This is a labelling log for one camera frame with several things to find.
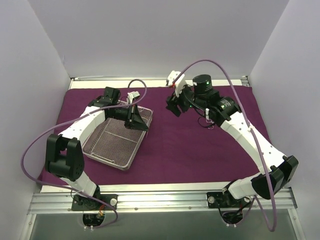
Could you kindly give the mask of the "metal mesh tray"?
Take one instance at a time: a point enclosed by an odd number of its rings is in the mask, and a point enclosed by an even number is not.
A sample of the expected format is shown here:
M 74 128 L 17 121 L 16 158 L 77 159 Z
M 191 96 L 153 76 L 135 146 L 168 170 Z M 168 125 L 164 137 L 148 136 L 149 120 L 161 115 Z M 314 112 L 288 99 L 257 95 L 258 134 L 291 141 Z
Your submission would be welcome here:
M 148 128 L 153 111 L 137 106 L 139 114 Z M 126 171 L 130 168 L 146 131 L 125 127 L 125 122 L 114 118 L 102 120 L 103 111 L 96 112 L 82 120 L 87 126 L 81 131 L 81 147 L 83 154 L 113 168 Z

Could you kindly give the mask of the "purple cloth wrap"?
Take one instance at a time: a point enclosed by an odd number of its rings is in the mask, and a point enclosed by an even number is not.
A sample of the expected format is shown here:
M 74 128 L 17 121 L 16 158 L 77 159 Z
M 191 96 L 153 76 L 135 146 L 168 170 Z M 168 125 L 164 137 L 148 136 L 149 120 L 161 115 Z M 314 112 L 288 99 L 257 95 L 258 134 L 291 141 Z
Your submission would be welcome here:
M 270 142 L 252 88 L 234 87 L 249 121 Z M 166 109 L 167 87 L 147 89 L 139 106 L 153 110 L 144 138 L 129 168 L 123 171 L 84 156 L 84 171 L 98 185 L 229 182 L 259 172 L 243 148 L 225 131 L 203 128 L 190 109 L 176 117 Z M 78 118 L 104 89 L 71 89 L 64 96 L 57 124 Z

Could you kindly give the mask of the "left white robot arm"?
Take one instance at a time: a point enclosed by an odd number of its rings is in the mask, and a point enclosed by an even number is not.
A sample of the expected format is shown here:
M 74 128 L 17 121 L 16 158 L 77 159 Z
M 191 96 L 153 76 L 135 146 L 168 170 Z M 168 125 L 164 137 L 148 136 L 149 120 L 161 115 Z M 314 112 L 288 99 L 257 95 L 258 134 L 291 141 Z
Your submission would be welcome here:
M 80 117 L 69 123 L 67 129 L 51 134 L 46 141 L 45 171 L 83 196 L 82 202 L 90 210 L 100 206 L 100 188 L 85 173 L 82 146 L 93 131 L 109 118 L 123 121 L 130 130 L 149 130 L 136 105 L 93 100 Z

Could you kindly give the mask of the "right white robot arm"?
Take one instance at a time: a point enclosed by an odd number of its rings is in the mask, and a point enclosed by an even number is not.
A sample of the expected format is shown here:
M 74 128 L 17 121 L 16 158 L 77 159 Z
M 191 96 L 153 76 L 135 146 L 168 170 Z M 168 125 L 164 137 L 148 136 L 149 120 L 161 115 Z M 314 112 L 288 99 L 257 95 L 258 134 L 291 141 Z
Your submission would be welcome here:
M 228 133 L 245 150 L 256 164 L 259 172 L 234 180 L 222 193 L 223 203 L 234 206 L 240 199 L 258 195 L 270 200 L 289 183 L 299 165 L 293 155 L 286 156 L 277 150 L 251 123 L 246 122 L 240 106 L 219 91 L 197 93 L 185 85 L 180 94 L 173 93 L 166 99 L 166 108 L 177 117 L 193 108 L 203 112 L 202 117 Z

